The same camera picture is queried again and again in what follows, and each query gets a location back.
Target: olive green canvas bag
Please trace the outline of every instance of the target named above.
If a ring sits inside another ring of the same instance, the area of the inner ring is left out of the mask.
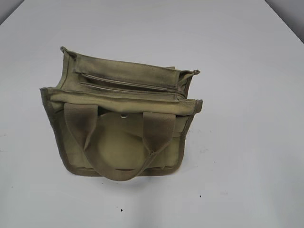
[[[74,174],[126,181],[170,174],[202,100],[187,99],[199,70],[64,53],[62,77],[42,88],[61,159]]]

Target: bag handle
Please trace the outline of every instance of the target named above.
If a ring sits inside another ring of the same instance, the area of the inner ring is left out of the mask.
[[[68,130],[76,139],[92,167],[100,175],[111,180],[127,181],[138,176],[151,164],[156,155],[170,144],[173,138],[176,118],[174,114],[144,112],[142,141],[149,155],[141,167],[137,169],[130,171],[117,170],[110,167],[102,156],[94,151],[91,145],[91,136],[97,123],[97,109],[98,106],[95,104],[65,103],[65,121]]]

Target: white surface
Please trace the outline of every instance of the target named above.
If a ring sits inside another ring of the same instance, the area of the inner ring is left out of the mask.
[[[60,79],[61,45],[202,71],[175,174],[65,170],[39,93]],[[25,1],[0,26],[0,227],[302,228],[303,63],[262,0]]]

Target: front pocket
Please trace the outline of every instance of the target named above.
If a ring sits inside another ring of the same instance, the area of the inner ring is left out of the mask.
[[[152,86],[152,85],[140,85],[137,83],[128,83],[128,82],[121,82],[121,81],[115,81],[115,80],[110,80],[110,79],[104,79],[100,77],[96,77],[93,75],[89,74],[80,74],[82,79],[80,78],[80,83],[84,84],[84,82],[87,82],[87,85],[94,85],[94,86],[102,86],[105,88],[112,88],[112,89],[120,89],[120,90],[125,90],[125,91],[139,91],[139,92],[150,92],[153,94],[159,93],[159,94],[175,94],[178,96],[180,99],[185,99],[186,96],[183,91],[179,91],[176,89],[167,89],[163,87],[157,87],[157,86]]]
[[[142,91],[131,90],[125,88],[115,88],[108,86],[96,85],[88,82],[80,82],[81,85],[89,87],[94,90],[102,92],[104,95],[117,96],[117,97],[137,97],[142,99],[161,99],[161,100],[181,100],[185,97],[181,94],[172,92],[156,92],[156,91]]]
[[[143,114],[109,112],[98,117],[91,144],[105,162],[116,169],[136,169],[144,162],[147,151],[143,145]],[[179,158],[181,133],[188,116],[176,118],[173,140],[160,152],[149,168],[173,167]]]

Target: zippered pocket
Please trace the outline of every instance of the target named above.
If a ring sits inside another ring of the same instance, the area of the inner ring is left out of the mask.
[[[118,89],[107,86],[98,86],[96,84],[91,84],[88,82],[80,82],[81,85],[89,87],[94,90],[102,91],[104,95],[117,96],[117,97],[128,97],[132,98],[134,96],[140,97],[142,99],[163,99],[163,100],[181,100],[185,99],[184,96],[176,93],[168,92],[156,92],[156,91],[142,91],[142,90],[130,90],[130,89]]]
[[[135,83],[127,83],[121,81],[114,81],[110,79],[104,79],[89,74],[80,73],[83,77],[79,82],[81,85],[98,89],[108,93],[109,95],[138,95],[143,98],[156,98],[156,99],[186,99],[185,94],[182,91],[167,89],[150,85],[139,85]]]

